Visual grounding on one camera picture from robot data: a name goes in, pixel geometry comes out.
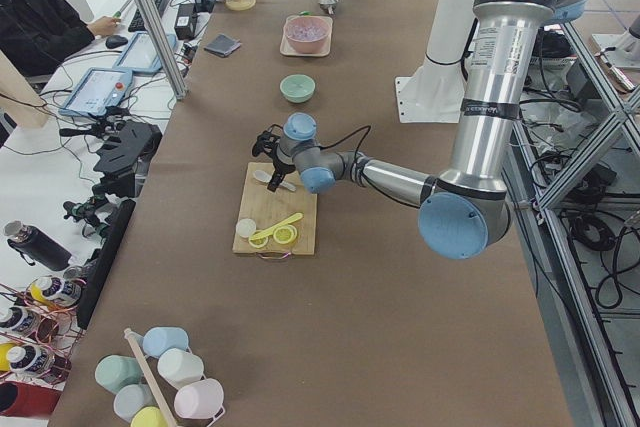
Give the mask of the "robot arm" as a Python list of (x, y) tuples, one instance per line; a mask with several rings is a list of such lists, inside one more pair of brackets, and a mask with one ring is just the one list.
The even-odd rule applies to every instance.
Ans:
[(460, 106), (450, 165), (437, 176), (382, 162), (358, 150), (331, 152), (316, 140), (308, 114), (291, 115), (280, 136), (266, 144), (276, 191), (298, 172), (313, 194), (339, 180), (370, 186), (418, 208), (425, 243), (450, 259), (480, 254), (508, 231), (510, 209), (501, 178), (506, 149), (520, 112), (528, 65), (538, 30), (581, 16), (586, 0), (474, 0), (479, 22), (476, 47)]

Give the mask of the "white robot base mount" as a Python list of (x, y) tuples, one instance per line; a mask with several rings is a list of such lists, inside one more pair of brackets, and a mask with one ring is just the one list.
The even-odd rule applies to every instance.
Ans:
[(462, 74), (467, 39), (473, 35), (474, 0), (438, 0), (423, 64), (398, 77), (400, 121), (455, 123), (465, 89)]

